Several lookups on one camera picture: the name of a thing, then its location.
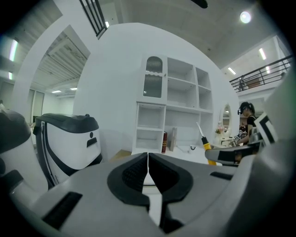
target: black rubber pad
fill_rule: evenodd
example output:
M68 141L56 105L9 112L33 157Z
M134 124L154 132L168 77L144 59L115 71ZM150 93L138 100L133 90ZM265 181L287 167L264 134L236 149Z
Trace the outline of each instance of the black rubber pad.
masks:
M107 178L107 184L115 197L129 205L150 205L149 197L142 194L147 175L147 153L114 168Z
M81 199L82 194L69 192L44 218L43 221L59 229Z
M6 193L10 193L23 180L24 179L22 175L16 169L14 169L0 178L0 184L3 186L3 189L6 191Z
M193 177L187 170L158 154L149 153L149 173L162 194L163 205L181 201L193 186Z
M224 180L231 180L233 177L233 175L228 175L220 172L213 172L210 175Z

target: ceiling light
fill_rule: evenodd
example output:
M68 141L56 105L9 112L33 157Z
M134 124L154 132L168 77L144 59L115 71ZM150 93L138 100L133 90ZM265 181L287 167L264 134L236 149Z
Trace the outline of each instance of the ceiling light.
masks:
M15 51L17 50L17 45L18 45L18 42L16 40L12 40L12 45L11 45L11 49L10 49L10 54L9 54L9 59L11 61L14 60L14 56L15 56Z
M259 49L259 52L260 52L260 54L261 54L263 60L265 60L265 59L266 59L266 56L265 56L265 53L264 53L264 51L263 51L263 48Z
M236 72L234 72L234 71L232 70L232 68L228 68L228 70L231 71L231 72L233 73L233 75L236 74Z
M249 23L251 21L251 15L250 15L250 13L248 13L248 12L242 12L240 14L240 20L243 23Z

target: balcony railing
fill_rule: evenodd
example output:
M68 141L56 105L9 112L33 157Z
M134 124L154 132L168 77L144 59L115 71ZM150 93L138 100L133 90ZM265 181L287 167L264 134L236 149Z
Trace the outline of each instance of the balcony railing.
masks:
M283 75L288 71L293 56L282 58L275 62L258 68L252 72L235 78L230 82L236 92L248 90L254 87L266 85L282 79Z
M79 0L82 8L92 25L94 32L96 33L96 37L100 37L105 30L107 30L106 22L104 19L104 15L99 4L98 0Z

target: woman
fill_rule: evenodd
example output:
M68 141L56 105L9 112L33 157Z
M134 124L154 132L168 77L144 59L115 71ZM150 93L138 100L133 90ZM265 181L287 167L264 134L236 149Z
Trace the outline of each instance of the woman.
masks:
M255 108L252 103L242 102L238 112L240 114L243 114L245 117L247 117L247 135L241 140L239 140L237 143L238 144L243 143L244 145L246 145L249 142L249 138L250 138L249 134L251 129L253 127L256 127L256 124L254 123L254 121L256 120Z

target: white desk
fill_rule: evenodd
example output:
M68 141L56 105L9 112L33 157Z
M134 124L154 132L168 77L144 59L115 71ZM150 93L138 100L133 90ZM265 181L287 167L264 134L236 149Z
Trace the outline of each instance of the white desk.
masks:
M189 146L176 146L174 147L174 151L170 151L170 149L167 147L165 153L160 153L157 150L150 150L150 149L134 149L131 154L134 155L142 152L159 153L166 156L171 156L177 159L181 159L184 161L208 164L208 160L204 155L203 147L197 146L195 150L192 151L191 154L188 153L188 150L189 150Z

